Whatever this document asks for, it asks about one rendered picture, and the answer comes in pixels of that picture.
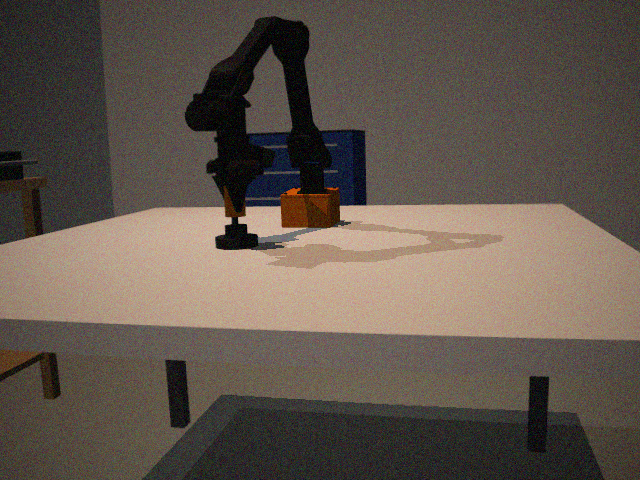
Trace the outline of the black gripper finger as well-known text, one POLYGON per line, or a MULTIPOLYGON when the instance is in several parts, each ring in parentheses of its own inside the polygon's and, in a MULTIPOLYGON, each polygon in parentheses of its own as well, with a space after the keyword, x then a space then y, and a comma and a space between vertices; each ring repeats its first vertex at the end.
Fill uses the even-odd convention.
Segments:
POLYGON ((256 177, 222 177, 235 212, 242 212, 247 186, 256 177))
POLYGON ((225 175, 225 176, 213 175, 212 176, 213 180, 215 181, 215 183, 216 183, 216 185, 217 185, 217 187, 218 187, 218 189, 219 189, 219 191, 220 191, 220 193, 221 193, 221 195, 222 195, 222 197, 224 199, 224 186, 225 186, 225 183, 224 183, 222 177, 231 177, 231 176, 227 176, 227 175, 225 175))

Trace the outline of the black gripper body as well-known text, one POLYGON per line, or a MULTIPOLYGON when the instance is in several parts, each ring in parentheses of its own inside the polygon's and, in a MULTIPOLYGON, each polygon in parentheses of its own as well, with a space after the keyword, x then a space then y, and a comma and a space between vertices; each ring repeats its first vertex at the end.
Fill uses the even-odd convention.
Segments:
POLYGON ((244 160, 245 141, 250 141, 246 130, 217 132, 215 143, 218 142, 218 158, 207 163, 207 173, 231 177, 264 175, 263 164, 259 160, 244 160))

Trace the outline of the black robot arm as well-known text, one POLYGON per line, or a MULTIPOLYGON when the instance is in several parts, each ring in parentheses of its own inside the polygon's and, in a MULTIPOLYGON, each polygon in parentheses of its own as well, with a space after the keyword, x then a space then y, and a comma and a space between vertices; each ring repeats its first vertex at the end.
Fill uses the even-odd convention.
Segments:
MULTIPOLYGON (((245 95, 255 76, 254 68, 268 48, 283 65, 292 129, 286 137, 292 168, 300 167, 297 194, 324 194, 324 168, 332 157, 313 122, 304 59, 309 50, 309 29, 301 21, 263 17, 255 21, 237 50, 214 66, 202 93, 194 93, 185 120, 196 132, 246 130, 245 95), (319 163, 303 163, 319 162, 319 163)), ((259 160, 272 167, 275 151, 245 141, 244 160, 259 160)))

